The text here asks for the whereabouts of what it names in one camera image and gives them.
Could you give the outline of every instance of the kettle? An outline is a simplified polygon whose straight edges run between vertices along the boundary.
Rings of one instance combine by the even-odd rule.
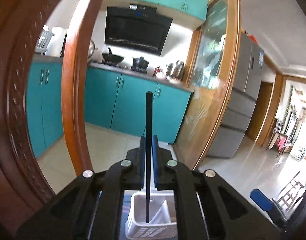
[[[171,78],[176,78],[178,80],[182,80],[184,73],[184,62],[177,61],[175,64],[170,63],[167,66],[166,75],[170,76]]]

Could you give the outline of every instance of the countertop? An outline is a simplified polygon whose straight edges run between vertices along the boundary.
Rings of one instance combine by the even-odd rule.
[[[139,72],[135,72],[135,71],[132,71],[132,70],[128,70],[128,69],[123,69],[123,68],[119,68],[119,67],[111,67],[111,66],[107,66],[107,65],[103,65],[103,64],[99,64],[99,63],[94,63],[94,62],[90,63],[90,67],[100,68],[100,69],[109,70],[109,71],[113,71],[113,72],[116,72],[116,73],[121,73],[121,74],[124,74],[124,75],[132,76],[132,77],[146,79],[146,80],[153,81],[153,82],[156,82],[156,83],[159,83],[159,84],[164,84],[164,85],[167,85],[167,86],[170,86],[170,87],[174,87],[174,88],[177,88],[177,89],[189,92],[189,93],[194,92],[194,87],[193,86],[187,87],[182,83],[172,83],[172,82],[169,82],[166,79],[154,78],[152,76],[142,74],[142,73],[139,73]]]
[[[41,55],[41,54],[34,54],[33,55],[33,62],[49,62],[49,63],[53,63],[53,62],[63,62],[63,58],[62,57],[53,57],[53,56],[45,56],[45,55]]]
[[[52,56],[34,54],[33,61],[34,62],[49,62],[49,63],[61,62],[62,63],[63,58],[62,57],[52,57]],[[170,87],[174,87],[174,88],[177,88],[177,89],[183,90],[185,92],[189,92],[189,93],[194,92],[194,86],[187,87],[182,83],[172,83],[172,82],[169,82],[166,79],[154,78],[150,75],[142,74],[142,73],[131,71],[131,70],[124,69],[124,68],[111,67],[111,66],[107,66],[107,65],[103,65],[103,64],[99,64],[99,63],[94,63],[94,62],[90,63],[90,67],[100,68],[100,69],[109,70],[109,71],[113,71],[113,72],[116,72],[116,73],[121,73],[121,74],[124,74],[124,75],[132,76],[132,77],[146,79],[146,80],[153,81],[153,82],[156,82],[156,83],[159,83],[159,84],[164,84],[164,85],[167,85],[167,86],[170,86]]]

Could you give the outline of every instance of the stainless steel refrigerator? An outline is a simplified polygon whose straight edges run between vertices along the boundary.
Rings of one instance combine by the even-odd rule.
[[[234,157],[255,108],[264,68],[263,57],[263,50],[242,33],[231,97],[207,156]]]

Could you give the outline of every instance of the white container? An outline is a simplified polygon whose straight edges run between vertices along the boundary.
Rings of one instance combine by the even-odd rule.
[[[62,27],[53,27],[52,33],[54,33],[55,36],[51,39],[50,43],[48,44],[45,55],[60,57],[62,52],[62,47],[64,44],[64,39],[67,34],[67,29],[64,29]]]
[[[176,236],[177,227],[173,193],[151,192],[149,221],[154,223],[146,223],[146,193],[134,193],[131,199],[128,220],[125,223],[126,237],[132,240],[141,240],[164,239]]]

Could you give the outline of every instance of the range hood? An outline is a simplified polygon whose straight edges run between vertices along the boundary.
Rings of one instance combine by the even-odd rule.
[[[161,55],[172,20],[152,7],[108,7],[105,44]]]

